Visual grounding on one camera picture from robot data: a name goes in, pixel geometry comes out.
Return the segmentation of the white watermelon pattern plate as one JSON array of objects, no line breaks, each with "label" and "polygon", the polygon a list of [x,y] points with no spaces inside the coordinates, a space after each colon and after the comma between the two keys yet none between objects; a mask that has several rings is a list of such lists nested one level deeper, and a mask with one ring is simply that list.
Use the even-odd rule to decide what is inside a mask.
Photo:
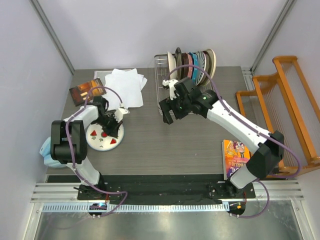
[{"label": "white watermelon pattern plate", "polygon": [[90,124],[86,130],[86,142],[96,151],[110,151],[116,148],[124,138],[124,126],[118,129],[118,137],[113,137],[105,133],[99,124]]}]

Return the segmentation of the brown floral pattern plate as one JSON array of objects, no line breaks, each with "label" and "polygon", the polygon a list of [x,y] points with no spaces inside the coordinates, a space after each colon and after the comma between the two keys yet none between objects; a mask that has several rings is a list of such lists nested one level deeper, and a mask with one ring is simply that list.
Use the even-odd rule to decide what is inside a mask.
[{"label": "brown floral pattern plate", "polygon": [[[174,55],[172,53],[170,53],[169,51],[167,52],[167,61],[168,61],[168,69],[169,69],[169,73],[170,73],[171,71],[173,71],[177,67],[177,63],[176,63],[176,59],[175,59]],[[174,71],[173,73],[170,73],[169,79],[170,80],[177,80],[178,79],[177,72]]]}]

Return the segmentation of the black rimmed beige plate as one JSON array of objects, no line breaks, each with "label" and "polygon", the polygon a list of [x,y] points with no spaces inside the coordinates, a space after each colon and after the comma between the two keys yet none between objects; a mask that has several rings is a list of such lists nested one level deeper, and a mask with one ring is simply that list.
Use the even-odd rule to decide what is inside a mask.
[{"label": "black rimmed beige plate", "polygon": [[[180,67],[183,65],[183,57],[182,57],[182,51],[181,51],[181,48],[180,47],[177,47],[176,50],[175,50],[175,53],[174,53],[174,58],[175,58],[175,61],[176,61],[176,67]],[[184,70],[183,68],[179,68],[177,71],[177,79],[178,80],[181,80],[183,78],[183,73],[184,73]]]}]

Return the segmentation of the pink polka dot plate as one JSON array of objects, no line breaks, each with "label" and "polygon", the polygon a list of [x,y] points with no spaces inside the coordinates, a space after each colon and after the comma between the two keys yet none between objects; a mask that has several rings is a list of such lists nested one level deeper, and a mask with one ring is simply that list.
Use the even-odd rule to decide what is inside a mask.
[{"label": "pink polka dot plate", "polygon": [[[194,64],[194,59],[190,53],[183,53],[182,54],[182,63],[183,65],[193,65]],[[183,77],[193,79],[193,71],[194,68],[192,66],[185,66],[183,68]]]}]

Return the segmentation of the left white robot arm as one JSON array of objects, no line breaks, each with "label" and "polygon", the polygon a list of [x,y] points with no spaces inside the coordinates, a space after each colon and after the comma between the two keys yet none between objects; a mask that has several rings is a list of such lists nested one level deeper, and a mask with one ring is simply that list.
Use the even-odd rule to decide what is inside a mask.
[{"label": "left white robot arm", "polygon": [[89,194],[97,200],[109,192],[102,174],[87,157],[85,129],[91,124],[97,124],[107,136],[117,138],[124,115],[130,113],[123,103],[115,110],[108,110],[108,106],[109,102],[105,98],[94,97],[92,102],[86,102],[70,117],[55,120],[51,124],[51,158],[70,168],[80,179],[80,190],[89,189]]}]

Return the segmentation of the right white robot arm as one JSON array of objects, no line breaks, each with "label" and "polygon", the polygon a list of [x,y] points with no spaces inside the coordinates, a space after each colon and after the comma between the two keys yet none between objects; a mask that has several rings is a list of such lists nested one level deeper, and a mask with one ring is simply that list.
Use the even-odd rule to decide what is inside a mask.
[{"label": "right white robot arm", "polygon": [[174,119],[181,120],[189,113],[217,123],[251,152],[249,161],[225,181],[226,193],[236,198],[244,188],[256,179],[263,179],[282,160],[284,135],[263,129],[239,114],[211,89],[201,91],[190,78],[163,80],[162,86],[169,90],[169,97],[159,102],[163,122],[170,125]]}]

